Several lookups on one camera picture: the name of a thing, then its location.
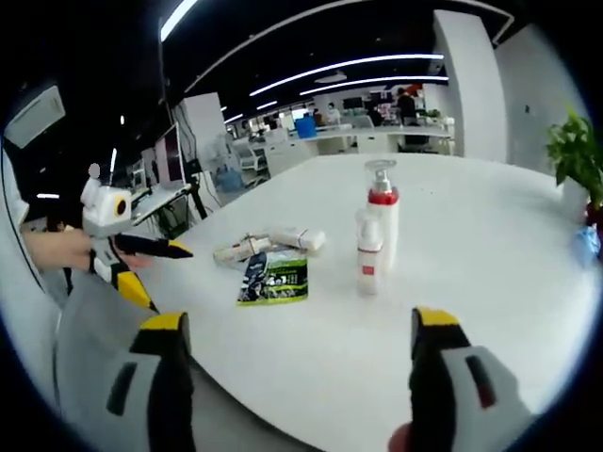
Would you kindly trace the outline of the person's left hand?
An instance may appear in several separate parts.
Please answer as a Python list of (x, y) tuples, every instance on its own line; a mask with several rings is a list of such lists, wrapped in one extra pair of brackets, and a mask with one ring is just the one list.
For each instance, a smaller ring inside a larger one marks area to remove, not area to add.
[(25, 247), (32, 262), (42, 270), (90, 268), (91, 239), (81, 230), (62, 232), (25, 232)]

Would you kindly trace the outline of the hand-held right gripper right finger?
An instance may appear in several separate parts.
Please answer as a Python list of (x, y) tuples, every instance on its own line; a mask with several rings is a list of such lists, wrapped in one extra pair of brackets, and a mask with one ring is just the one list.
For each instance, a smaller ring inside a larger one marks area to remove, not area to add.
[(414, 308), (411, 361), (412, 451), (504, 451), (535, 418), (514, 373), (446, 311)]

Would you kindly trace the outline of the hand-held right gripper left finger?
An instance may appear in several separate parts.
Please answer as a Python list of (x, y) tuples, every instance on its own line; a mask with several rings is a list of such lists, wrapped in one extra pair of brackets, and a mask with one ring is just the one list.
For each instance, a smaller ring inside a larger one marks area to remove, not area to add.
[(116, 345), (72, 327), (57, 351), (63, 418), (95, 451), (193, 451), (189, 358), (184, 312), (154, 315)]

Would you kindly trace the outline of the person's right hand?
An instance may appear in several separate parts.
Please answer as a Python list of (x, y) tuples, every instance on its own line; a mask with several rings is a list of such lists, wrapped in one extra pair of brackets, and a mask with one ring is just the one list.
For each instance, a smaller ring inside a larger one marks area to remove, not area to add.
[(388, 444), (388, 452), (409, 452), (411, 423), (399, 426), (391, 435)]

